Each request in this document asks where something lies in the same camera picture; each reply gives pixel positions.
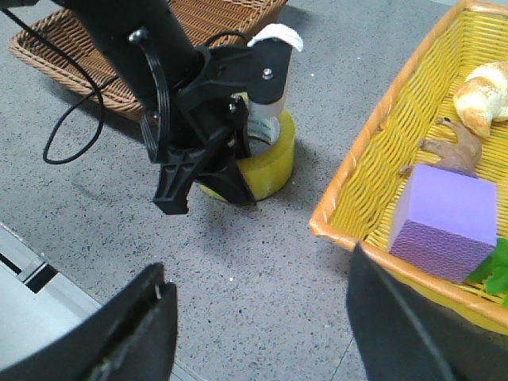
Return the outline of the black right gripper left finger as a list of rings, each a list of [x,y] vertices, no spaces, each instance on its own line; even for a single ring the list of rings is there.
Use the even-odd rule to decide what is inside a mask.
[[[177,287],[154,263],[84,323],[3,370],[1,378],[168,380],[177,336]]]

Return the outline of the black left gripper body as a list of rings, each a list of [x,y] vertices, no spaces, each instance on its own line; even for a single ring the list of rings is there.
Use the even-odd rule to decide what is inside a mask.
[[[253,63],[248,46],[202,46],[198,71],[171,85],[149,40],[139,43],[156,86],[156,99],[146,106],[140,127],[149,159],[161,164],[169,151],[215,152],[244,126],[229,110],[234,94],[247,93]]]

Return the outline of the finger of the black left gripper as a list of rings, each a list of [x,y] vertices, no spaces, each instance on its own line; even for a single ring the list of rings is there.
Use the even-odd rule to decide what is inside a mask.
[[[234,205],[246,206],[256,203],[232,151],[196,150],[194,159],[198,165],[196,181],[200,186]]]
[[[153,202],[167,215],[186,214],[187,195],[203,168],[204,149],[169,151],[160,165],[160,177]]]

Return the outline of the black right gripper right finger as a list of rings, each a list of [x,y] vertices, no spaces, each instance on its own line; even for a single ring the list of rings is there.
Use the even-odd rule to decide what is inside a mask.
[[[346,294],[370,380],[505,380],[507,338],[482,329],[352,251]]]

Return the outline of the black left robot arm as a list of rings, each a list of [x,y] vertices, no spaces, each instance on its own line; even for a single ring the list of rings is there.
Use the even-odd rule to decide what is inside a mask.
[[[195,47],[165,1],[65,1],[144,108],[140,127],[160,166],[154,203],[185,214],[193,183],[236,205],[254,203],[237,161],[249,155],[248,107],[283,97],[292,47],[279,37],[250,46]]]

